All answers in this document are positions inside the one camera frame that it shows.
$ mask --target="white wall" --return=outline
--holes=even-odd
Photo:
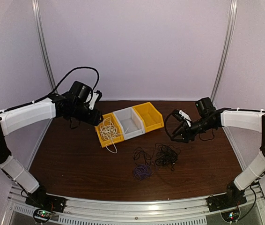
[[[217,107],[265,109],[265,1],[238,2],[236,29],[215,103]],[[261,135],[231,129],[248,165],[261,145]],[[265,177],[261,180],[265,194]]]
[[[0,109],[31,101],[50,91],[30,0],[0,0]],[[6,138],[12,153],[28,166],[46,121]],[[0,171],[0,216],[11,183]]]
[[[40,1],[55,80],[93,66],[107,100],[210,96],[229,7],[229,0]],[[75,79],[93,86],[95,75],[74,72],[59,91]]]

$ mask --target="white cable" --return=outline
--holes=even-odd
[[[241,218],[241,208],[240,208],[240,206],[239,206],[239,217],[236,219],[236,223],[237,223],[237,220],[238,220],[239,218]]]
[[[255,172],[251,169],[250,165],[248,166],[248,168],[251,170],[251,172],[254,174],[254,176],[256,176],[258,178],[262,178],[262,177],[260,177],[260,176],[258,176],[258,175],[255,174]]]
[[[115,146],[113,139],[115,139],[119,135],[122,135],[122,133],[118,133],[118,130],[115,127],[114,123],[111,121],[110,117],[105,118],[103,120],[102,125],[99,127],[99,129],[100,129],[99,134],[100,134],[101,139],[104,141],[109,140],[110,143],[112,143],[114,145],[114,148],[116,151],[111,151],[108,148],[108,144],[105,145],[106,149],[113,154],[117,154],[118,150]]]

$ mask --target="wooden table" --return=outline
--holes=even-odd
[[[141,104],[142,101],[102,101],[96,107],[103,114]],[[184,110],[192,120],[199,119],[194,102],[152,101],[165,118],[173,109]],[[176,127],[169,120],[169,129]],[[155,143],[172,144],[181,149],[175,171],[159,169],[152,177],[135,181],[133,151],[142,147],[152,153]],[[118,154],[101,148],[93,126],[82,123],[76,130],[69,122],[54,119],[30,172],[43,183],[48,193],[69,197],[148,201],[196,197],[222,193],[241,168],[220,128],[215,139],[196,138],[189,144],[171,142],[164,129],[152,131],[117,144]]]

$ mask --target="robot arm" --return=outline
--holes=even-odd
[[[216,110],[208,97],[195,104],[201,116],[197,121],[191,121],[186,113],[177,109],[166,118],[165,129],[166,122],[171,115],[181,122],[172,135],[166,129],[171,140],[188,143],[194,141],[196,135],[219,127],[243,128],[262,133],[260,152],[251,164],[227,186],[225,205],[235,206],[242,198],[244,190],[265,174],[265,111],[231,110],[229,108]]]
[[[75,81],[71,89],[62,95],[52,93],[36,103],[0,110],[0,169],[18,183],[33,202],[46,205],[46,189],[13,157],[5,136],[38,121],[56,117],[66,120],[75,118],[97,126],[103,117],[94,105],[101,96],[100,91],[93,92],[89,86]]]

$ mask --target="purple string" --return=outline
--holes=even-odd
[[[152,176],[154,172],[155,171],[152,171],[149,165],[138,164],[137,167],[133,170],[133,177],[136,181],[141,181]]]

